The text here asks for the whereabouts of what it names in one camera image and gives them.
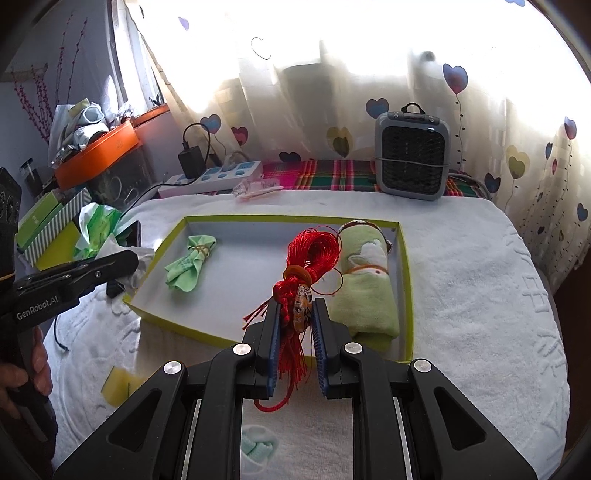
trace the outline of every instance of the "red tassel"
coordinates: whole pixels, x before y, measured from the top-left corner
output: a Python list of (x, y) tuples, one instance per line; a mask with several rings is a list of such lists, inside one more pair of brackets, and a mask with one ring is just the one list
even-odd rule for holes
[[(265, 407), (255, 400), (256, 407), (264, 412), (279, 410), (289, 402), (294, 388), (306, 376), (307, 367), (300, 336), (293, 326), (293, 310), (297, 290), (304, 284), (310, 287), (339, 260), (340, 245), (337, 236), (331, 232), (319, 232), (310, 228), (300, 233), (290, 243), (287, 251), (287, 268), (283, 280), (273, 286), (273, 298), (281, 305), (281, 345), (279, 350), (280, 378), (289, 375), (289, 387), (283, 400), (272, 407)], [(244, 317), (246, 328), (252, 320), (267, 309), (269, 301), (261, 304), (254, 312)]]

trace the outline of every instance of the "power adapter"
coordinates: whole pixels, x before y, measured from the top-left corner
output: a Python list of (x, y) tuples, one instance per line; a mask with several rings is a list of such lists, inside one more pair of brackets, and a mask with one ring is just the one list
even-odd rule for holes
[(199, 147), (189, 147), (189, 143), (183, 142), (184, 150), (178, 154), (178, 161), (185, 177), (188, 179), (199, 178), (206, 170), (205, 160)]

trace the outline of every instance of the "white curtain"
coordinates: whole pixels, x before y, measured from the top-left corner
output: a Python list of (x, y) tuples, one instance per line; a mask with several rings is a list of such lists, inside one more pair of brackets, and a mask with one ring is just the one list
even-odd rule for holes
[(416, 102), (554, 290), (584, 258), (591, 86), (525, 0), (125, 2), (177, 121), (205, 122), (220, 158), (371, 159), (374, 118)]

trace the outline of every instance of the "plaid cloth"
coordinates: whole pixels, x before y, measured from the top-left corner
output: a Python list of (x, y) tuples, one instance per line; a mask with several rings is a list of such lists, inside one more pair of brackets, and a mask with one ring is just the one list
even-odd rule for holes
[[(307, 160), (292, 163), (271, 163), (263, 168), (266, 179), (278, 179), (288, 190), (355, 190), (380, 192), (375, 178), (374, 161)], [(475, 182), (447, 179), (445, 195), (485, 198)]]

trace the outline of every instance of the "human hand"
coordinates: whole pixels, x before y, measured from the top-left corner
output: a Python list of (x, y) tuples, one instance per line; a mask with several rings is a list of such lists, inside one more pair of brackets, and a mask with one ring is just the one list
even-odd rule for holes
[[(48, 396), (53, 389), (51, 369), (47, 363), (47, 351), (43, 345), (43, 333), (39, 327), (34, 329), (34, 344), (31, 354), (31, 365), (35, 371), (33, 384), (37, 391)], [(16, 405), (8, 397), (7, 388), (22, 387), (29, 380), (25, 370), (13, 364), (0, 363), (0, 408), (5, 410), (13, 419), (20, 419), (21, 414)]]

